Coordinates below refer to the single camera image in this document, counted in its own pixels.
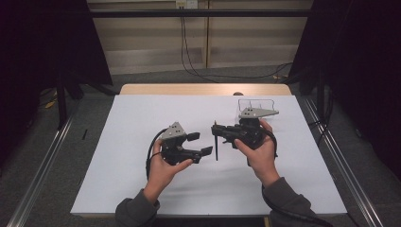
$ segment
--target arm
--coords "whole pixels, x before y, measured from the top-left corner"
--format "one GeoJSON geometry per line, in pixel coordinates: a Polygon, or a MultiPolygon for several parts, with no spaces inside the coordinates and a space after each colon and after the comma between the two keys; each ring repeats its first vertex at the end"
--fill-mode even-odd
{"type": "Polygon", "coordinates": [[[156,219],[160,203],[157,200],[174,176],[191,166],[192,160],[185,160],[175,166],[166,163],[160,153],[161,140],[153,146],[148,183],[134,199],[124,199],[115,209],[117,226],[150,226],[156,219]]]}
{"type": "MultiPolygon", "coordinates": [[[[271,126],[264,120],[260,120],[261,126],[267,131],[272,131],[271,126]]],[[[292,213],[315,217],[310,209],[310,202],[302,195],[296,194],[284,178],[280,178],[274,164],[274,144],[265,136],[260,148],[250,149],[240,140],[235,140],[238,149],[247,156],[256,177],[263,184],[263,196],[265,199],[292,213]]],[[[295,218],[289,218],[274,210],[270,212],[272,226],[313,226],[295,218]]]]}

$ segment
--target sleeve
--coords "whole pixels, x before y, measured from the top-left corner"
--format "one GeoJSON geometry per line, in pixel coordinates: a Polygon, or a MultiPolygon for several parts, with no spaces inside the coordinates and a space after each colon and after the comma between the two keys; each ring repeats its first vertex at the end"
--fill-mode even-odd
{"type": "Polygon", "coordinates": [[[156,219],[160,203],[151,204],[144,195],[144,190],[134,199],[124,199],[115,209],[115,221],[119,227],[146,227],[156,219]]]}
{"type": "MultiPolygon", "coordinates": [[[[303,195],[296,194],[285,178],[280,178],[275,183],[265,188],[263,190],[263,197],[265,200],[268,199],[269,202],[283,210],[303,216],[316,217],[316,214],[310,209],[310,201],[303,195]]],[[[273,227],[316,226],[310,222],[290,218],[274,210],[270,212],[270,221],[273,227]]]]}

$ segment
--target gray bracket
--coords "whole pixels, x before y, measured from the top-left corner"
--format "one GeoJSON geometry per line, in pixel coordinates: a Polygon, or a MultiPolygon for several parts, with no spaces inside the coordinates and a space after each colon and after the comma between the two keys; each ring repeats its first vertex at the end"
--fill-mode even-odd
{"type": "Polygon", "coordinates": [[[257,118],[276,114],[279,114],[279,112],[260,108],[245,108],[245,110],[243,110],[239,115],[239,118],[257,118]]]}

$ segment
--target finger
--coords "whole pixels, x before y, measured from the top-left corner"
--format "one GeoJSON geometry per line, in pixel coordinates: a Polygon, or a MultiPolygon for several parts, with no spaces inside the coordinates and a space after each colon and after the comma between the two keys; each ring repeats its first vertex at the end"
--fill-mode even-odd
{"type": "Polygon", "coordinates": [[[273,132],[273,128],[271,127],[271,125],[268,124],[268,122],[266,122],[266,120],[264,119],[259,119],[260,125],[263,127],[263,129],[273,132]]]}
{"type": "Polygon", "coordinates": [[[247,158],[250,158],[253,155],[254,151],[248,146],[246,146],[239,139],[234,140],[234,143],[236,147],[239,149],[239,151],[241,151],[245,156],[247,156],[247,158]]]}
{"type": "Polygon", "coordinates": [[[152,154],[160,152],[160,147],[162,146],[163,140],[156,140],[153,145],[152,154]]]}
{"type": "Polygon", "coordinates": [[[188,168],[189,166],[192,165],[193,162],[194,161],[192,161],[192,159],[187,159],[187,160],[185,160],[183,162],[180,162],[179,164],[175,165],[174,166],[175,173],[181,172],[184,169],[188,168]]]}

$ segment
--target white paper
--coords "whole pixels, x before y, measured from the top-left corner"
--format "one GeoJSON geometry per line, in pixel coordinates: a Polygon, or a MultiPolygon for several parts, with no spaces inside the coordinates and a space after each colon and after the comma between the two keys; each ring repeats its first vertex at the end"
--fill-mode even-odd
{"type": "MultiPolygon", "coordinates": [[[[339,192],[316,146],[295,96],[116,96],[72,214],[113,215],[125,198],[147,182],[149,145],[175,121],[200,139],[187,149],[215,146],[211,127],[234,125],[239,98],[273,99],[280,113],[267,117],[277,138],[276,167],[292,188],[312,203],[318,214],[346,213],[339,192]]],[[[177,174],[162,193],[159,216],[265,216],[269,207],[261,183],[246,157],[218,139],[218,161],[212,155],[177,174]]]]}

